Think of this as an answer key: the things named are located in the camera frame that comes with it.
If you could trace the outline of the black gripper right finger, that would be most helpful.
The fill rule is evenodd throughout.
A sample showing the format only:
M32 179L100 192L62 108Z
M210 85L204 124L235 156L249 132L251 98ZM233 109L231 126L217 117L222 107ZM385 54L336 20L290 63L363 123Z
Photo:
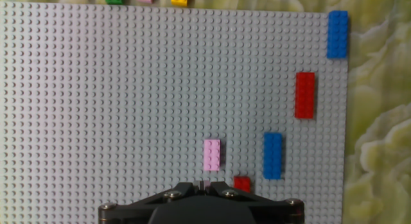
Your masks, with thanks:
M304 202L298 198L273 201L254 194L250 181L201 182L201 194L214 198L205 209L223 223L291 223L305 222Z

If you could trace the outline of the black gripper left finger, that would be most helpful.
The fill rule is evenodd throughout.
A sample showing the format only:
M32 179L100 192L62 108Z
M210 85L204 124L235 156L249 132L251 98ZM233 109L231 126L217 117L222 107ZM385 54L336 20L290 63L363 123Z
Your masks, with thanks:
M198 195L199 191L194 183L180 182L171 189L128 205L107 202L98 207L98 224L148 223L160 206Z

